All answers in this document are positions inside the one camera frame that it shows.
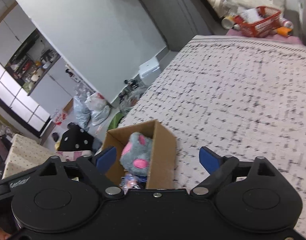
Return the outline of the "black sequin pouch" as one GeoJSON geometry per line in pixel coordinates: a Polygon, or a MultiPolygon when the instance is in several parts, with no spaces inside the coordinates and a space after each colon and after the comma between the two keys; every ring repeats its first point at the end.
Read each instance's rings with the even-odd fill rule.
{"type": "Polygon", "coordinates": [[[144,189],[146,187],[146,182],[147,177],[126,173],[125,176],[121,178],[119,186],[124,191],[128,191],[129,189],[144,189]]]}

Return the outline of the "orange toy carrot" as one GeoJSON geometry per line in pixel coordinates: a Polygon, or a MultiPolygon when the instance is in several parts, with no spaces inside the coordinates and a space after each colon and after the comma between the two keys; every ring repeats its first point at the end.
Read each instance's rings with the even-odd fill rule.
{"type": "Polygon", "coordinates": [[[289,36],[292,36],[293,29],[288,28],[288,27],[280,27],[276,29],[276,33],[283,37],[289,37],[289,36]]]}

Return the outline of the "red plastic basket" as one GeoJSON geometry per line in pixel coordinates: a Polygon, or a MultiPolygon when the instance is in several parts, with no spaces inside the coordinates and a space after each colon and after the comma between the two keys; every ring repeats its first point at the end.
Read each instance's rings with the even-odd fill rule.
{"type": "Polygon", "coordinates": [[[279,9],[259,6],[241,12],[234,17],[234,22],[240,27],[244,36],[263,38],[280,27],[280,15],[279,9]]]}

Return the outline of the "cream dotted cloth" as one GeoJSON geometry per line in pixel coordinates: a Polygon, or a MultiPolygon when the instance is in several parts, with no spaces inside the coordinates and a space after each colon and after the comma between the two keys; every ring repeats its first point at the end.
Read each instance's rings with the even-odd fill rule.
{"type": "Polygon", "coordinates": [[[39,145],[35,140],[16,134],[5,160],[2,178],[5,179],[19,172],[43,164],[54,152],[39,145]]]}

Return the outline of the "grey door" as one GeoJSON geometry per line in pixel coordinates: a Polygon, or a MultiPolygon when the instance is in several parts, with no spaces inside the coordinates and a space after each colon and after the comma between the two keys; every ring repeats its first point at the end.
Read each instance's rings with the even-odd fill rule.
{"type": "Polygon", "coordinates": [[[196,35],[213,35],[215,23],[200,0],[139,0],[169,50],[180,51],[196,35]]]}

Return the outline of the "red white snack bag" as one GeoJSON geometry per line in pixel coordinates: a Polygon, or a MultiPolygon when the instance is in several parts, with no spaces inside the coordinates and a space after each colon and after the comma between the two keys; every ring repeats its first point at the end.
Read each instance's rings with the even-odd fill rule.
{"type": "Polygon", "coordinates": [[[68,114],[63,109],[56,109],[52,114],[51,119],[56,125],[61,125],[67,118],[67,115],[68,114]]]}

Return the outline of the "brown cardboard box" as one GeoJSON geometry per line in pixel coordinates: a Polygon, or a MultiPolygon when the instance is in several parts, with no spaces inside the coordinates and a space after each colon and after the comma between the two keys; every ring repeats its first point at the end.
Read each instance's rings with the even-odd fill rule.
{"type": "Polygon", "coordinates": [[[118,185],[126,174],[120,164],[120,156],[132,133],[139,132],[152,139],[151,160],[146,182],[147,189],[173,189],[176,160],[176,137],[158,120],[150,120],[139,124],[111,129],[106,133],[103,148],[113,146],[117,157],[107,171],[106,176],[118,185]]]}

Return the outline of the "white plastic garbage bag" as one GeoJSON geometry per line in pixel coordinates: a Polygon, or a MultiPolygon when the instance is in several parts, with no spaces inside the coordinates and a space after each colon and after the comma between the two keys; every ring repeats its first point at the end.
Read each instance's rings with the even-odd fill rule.
{"type": "Polygon", "coordinates": [[[107,105],[107,102],[100,93],[95,92],[87,96],[85,104],[90,111],[101,111],[107,105]]]}

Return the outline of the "white square appliance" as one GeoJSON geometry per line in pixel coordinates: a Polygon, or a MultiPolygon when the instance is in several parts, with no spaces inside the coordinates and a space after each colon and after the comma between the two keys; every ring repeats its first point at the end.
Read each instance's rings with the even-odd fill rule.
{"type": "Polygon", "coordinates": [[[161,73],[160,63],[156,57],[141,64],[138,72],[139,78],[146,87],[151,86],[161,73]]]}

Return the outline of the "grey plastic garbage bag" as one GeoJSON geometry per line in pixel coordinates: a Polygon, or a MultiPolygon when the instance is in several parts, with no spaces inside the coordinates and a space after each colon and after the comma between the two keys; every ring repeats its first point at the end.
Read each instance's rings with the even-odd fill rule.
{"type": "Polygon", "coordinates": [[[90,111],[85,104],[89,94],[87,92],[86,94],[79,94],[73,97],[73,111],[77,124],[86,131],[89,130],[89,126],[95,127],[100,125],[107,119],[111,111],[108,103],[101,111],[90,111]]]}

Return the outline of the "white black patterned bedspread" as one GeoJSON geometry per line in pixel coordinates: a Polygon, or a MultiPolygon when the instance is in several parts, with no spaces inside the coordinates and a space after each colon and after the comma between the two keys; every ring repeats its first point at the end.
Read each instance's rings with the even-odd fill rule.
{"type": "Polygon", "coordinates": [[[174,185],[207,177],[199,149],[267,158],[303,200],[306,236],[306,46],[233,36],[196,36],[121,122],[156,119],[177,138],[174,185]]]}

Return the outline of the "kitchen shelf with items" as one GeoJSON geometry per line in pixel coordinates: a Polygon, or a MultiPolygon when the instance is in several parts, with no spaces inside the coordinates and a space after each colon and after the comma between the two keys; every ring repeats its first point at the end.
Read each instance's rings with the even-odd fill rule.
{"type": "Polygon", "coordinates": [[[57,51],[36,29],[13,54],[6,70],[30,94],[59,58],[57,51]]]}

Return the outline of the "grey plush paw toy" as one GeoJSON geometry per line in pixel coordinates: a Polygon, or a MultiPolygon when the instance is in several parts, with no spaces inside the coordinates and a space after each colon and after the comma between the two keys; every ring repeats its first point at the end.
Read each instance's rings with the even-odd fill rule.
{"type": "Polygon", "coordinates": [[[120,164],[133,175],[146,177],[149,172],[152,139],[134,132],[122,150],[120,164]]]}

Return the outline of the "black dotted stool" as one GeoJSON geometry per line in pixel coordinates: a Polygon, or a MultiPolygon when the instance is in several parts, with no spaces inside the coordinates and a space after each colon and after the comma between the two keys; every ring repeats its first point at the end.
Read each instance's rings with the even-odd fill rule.
{"type": "Polygon", "coordinates": [[[91,151],[93,152],[94,137],[79,125],[70,122],[68,130],[63,133],[58,151],[91,151]]]}

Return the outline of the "clear plastic bottle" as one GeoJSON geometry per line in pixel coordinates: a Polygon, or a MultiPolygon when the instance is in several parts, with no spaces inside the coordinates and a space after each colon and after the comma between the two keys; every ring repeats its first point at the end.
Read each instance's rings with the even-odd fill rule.
{"type": "Polygon", "coordinates": [[[210,4],[219,17],[236,14],[238,3],[236,0],[211,0],[210,4]]]}

